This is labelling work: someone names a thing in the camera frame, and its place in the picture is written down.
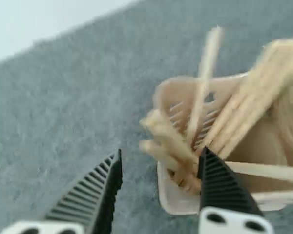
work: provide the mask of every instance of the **wooden stick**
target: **wooden stick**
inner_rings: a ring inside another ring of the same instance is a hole
[[[141,124],[152,132],[154,138],[162,143],[170,155],[184,163],[197,162],[197,157],[185,143],[184,138],[159,110],[151,111],[148,117],[141,121]]]
[[[160,145],[155,143],[153,140],[142,140],[139,142],[139,148],[154,157],[155,160],[162,163],[166,168],[173,170],[174,172],[178,170],[179,163],[169,153]]]
[[[226,162],[236,173],[285,180],[293,183],[293,167],[243,162]]]
[[[276,52],[276,43],[273,43],[272,46],[269,46],[266,49],[266,53],[263,54],[258,59],[257,62],[257,69],[262,70],[264,69],[264,64],[269,62],[272,55]],[[203,139],[202,143],[199,146],[199,149],[203,149],[205,146],[210,146],[211,142],[219,135],[219,133],[222,131],[224,126],[230,119],[234,119],[235,110],[239,108],[241,103],[245,100],[245,98],[248,96],[251,90],[254,90],[252,87],[255,87],[256,85],[260,84],[259,79],[261,77],[252,77],[250,78],[251,74],[254,73],[254,70],[252,69],[248,76],[245,78],[245,81],[240,85],[240,87],[237,89],[237,91],[232,95],[232,97],[227,102],[226,106],[222,109],[220,115],[214,122],[212,128],[209,130],[205,138]],[[218,153],[219,149],[213,149],[214,152]]]
[[[187,127],[186,140],[189,145],[192,144],[196,130],[200,123],[200,115],[202,113],[205,96],[207,95],[209,78],[212,77],[212,72],[216,63],[221,34],[221,28],[216,27],[213,28],[207,35],[206,46],[199,69],[200,82],[197,82],[193,109],[191,111]]]
[[[246,103],[243,105],[245,107],[244,109],[240,107],[237,111],[239,113],[241,110],[242,113],[237,114],[237,117],[233,119],[234,122],[232,125],[236,126],[239,123],[242,123],[242,125],[233,135],[231,134],[228,143],[224,144],[223,148],[218,151],[218,155],[222,159],[226,159],[229,156],[251,127],[271,106],[272,102],[278,97],[284,87],[293,79],[293,43],[285,43],[283,48],[280,47],[278,55],[275,56],[276,59],[274,62],[267,64],[265,71],[254,74],[254,77],[261,76],[267,80],[266,85],[263,87],[261,93],[257,93],[254,90],[253,93],[257,96],[254,104]]]

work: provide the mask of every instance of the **plastic basket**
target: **plastic basket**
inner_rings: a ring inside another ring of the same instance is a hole
[[[203,111],[206,118],[198,126],[192,143],[193,150],[211,128],[214,120],[247,73],[213,78],[209,83]],[[180,133],[187,128],[193,105],[197,78],[175,77],[161,83],[155,90],[153,104],[166,114]],[[263,117],[248,132],[227,161],[293,166],[293,151],[279,137],[276,126]],[[200,197],[180,189],[170,178],[167,169],[157,165],[160,203],[171,215],[190,215],[199,212]],[[279,210],[293,204],[293,184],[269,178],[238,174],[263,211]]]

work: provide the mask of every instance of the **white wall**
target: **white wall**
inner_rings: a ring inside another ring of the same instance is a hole
[[[0,0],[0,60],[135,0]]]

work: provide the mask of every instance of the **screw hole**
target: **screw hole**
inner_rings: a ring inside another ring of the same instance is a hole
[[[38,234],[39,230],[37,228],[30,228],[23,231],[21,234]]]
[[[207,94],[204,99],[204,103],[211,103],[211,102],[215,101],[214,95],[215,95],[214,92],[209,92],[209,94]]]
[[[61,231],[59,234],[76,234],[76,232],[71,229],[65,229],[65,230]]]
[[[262,232],[265,230],[262,225],[260,225],[259,223],[253,222],[253,221],[246,222],[245,227],[248,229],[252,229],[254,231],[258,231],[258,232]]]
[[[222,216],[220,216],[218,214],[215,214],[215,213],[209,214],[207,216],[207,219],[209,221],[212,221],[212,222],[215,222],[215,223],[226,223],[225,219]]]

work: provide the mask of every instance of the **gray carpet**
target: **gray carpet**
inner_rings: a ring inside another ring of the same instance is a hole
[[[40,217],[91,165],[123,150],[114,234],[197,233],[158,201],[138,120],[161,81],[195,75],[206,32],[225,27],[216,76],[246,71],[262,45],[293,36],[293,0],[148,0],[0,63],[0,230]],[[267,213],[293,234],[293,206]]]

